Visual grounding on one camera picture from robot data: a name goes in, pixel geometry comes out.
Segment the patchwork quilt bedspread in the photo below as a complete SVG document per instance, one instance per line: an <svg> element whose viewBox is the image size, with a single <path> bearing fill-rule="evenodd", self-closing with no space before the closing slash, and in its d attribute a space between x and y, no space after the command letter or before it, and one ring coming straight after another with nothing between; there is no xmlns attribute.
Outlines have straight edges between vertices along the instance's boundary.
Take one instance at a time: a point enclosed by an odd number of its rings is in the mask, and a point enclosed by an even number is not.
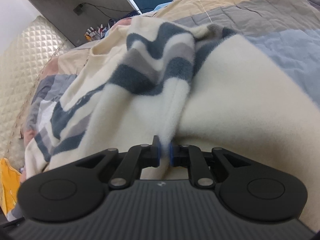
<svg viewBox="0 0 320 240"><path fill-rule="evenodd" d="M231 29L272 59L319 106L319 11L306 0L175 0L145 17L189 28L215 24Z"/></svg>

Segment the small bottles on nightstand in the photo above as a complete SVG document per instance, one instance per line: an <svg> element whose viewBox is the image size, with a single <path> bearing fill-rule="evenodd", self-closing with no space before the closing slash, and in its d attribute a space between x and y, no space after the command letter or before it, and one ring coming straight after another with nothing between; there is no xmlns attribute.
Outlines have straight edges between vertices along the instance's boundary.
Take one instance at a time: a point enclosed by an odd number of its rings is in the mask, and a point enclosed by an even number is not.
<svg viewBox="0 0 320 240"><path fill-rule="evenodd" d="M99 25L96 28L89 27L84 33L85 39L88 42L97 41L108 35L110 29L115 25L116 21L114 19L110 19L107 25Z"/></svg>

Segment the grey white bedside cabinet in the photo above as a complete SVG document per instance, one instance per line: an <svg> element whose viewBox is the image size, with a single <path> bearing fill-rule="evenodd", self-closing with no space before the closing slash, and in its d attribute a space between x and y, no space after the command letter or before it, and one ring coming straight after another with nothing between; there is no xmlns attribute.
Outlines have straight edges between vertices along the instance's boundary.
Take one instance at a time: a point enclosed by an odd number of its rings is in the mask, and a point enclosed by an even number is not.
<svg viewBox="0 0 320 240"><path fill-rule="evenodd" d="M77 46L87 42L85 32L110 19L118 20L134 7L128 0L30 0L40 13Z"/></svg>

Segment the cream fleece striped garment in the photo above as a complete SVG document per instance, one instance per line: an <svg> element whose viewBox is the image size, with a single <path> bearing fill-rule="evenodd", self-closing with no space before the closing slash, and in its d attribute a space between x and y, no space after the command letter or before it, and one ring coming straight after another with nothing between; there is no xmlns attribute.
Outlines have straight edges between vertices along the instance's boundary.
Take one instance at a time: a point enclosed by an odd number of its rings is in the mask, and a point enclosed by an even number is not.
<svg viewBox="0 0 320 240"><path fill-rule="evenodd" d="M159 137L215 146L299 178L302 221L319 229L319 106L266 54L220 25L184 27L138 16L108 37L53 58L44 68L24 133L25 174L107 148L126 151Z"/></svg>

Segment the cream quilted headboard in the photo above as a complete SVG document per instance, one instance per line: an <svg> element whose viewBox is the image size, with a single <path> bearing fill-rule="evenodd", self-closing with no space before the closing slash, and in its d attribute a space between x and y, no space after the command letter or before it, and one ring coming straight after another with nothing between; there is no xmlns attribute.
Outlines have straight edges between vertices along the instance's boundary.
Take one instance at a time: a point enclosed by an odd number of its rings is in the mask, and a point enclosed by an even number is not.
<svg viewBox="0 0 320 240"><path fill-rule="evenodd" d="M74 46L46 18L37 16L1 54L1 157L24 165L22 128L47 63Z"/></svg>

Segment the yellow cloth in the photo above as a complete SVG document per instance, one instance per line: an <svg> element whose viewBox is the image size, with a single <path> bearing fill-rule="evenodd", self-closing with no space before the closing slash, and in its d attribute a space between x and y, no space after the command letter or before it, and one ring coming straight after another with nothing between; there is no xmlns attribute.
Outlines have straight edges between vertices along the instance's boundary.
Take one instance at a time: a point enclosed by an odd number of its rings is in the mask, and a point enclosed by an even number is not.
<svg viewBox="0 0 320 240"><path fill-rule="evenodd" d="M17 203L17 191L21 174L14 169L7 158L1 158L1 209L5 215Z"/></svg>

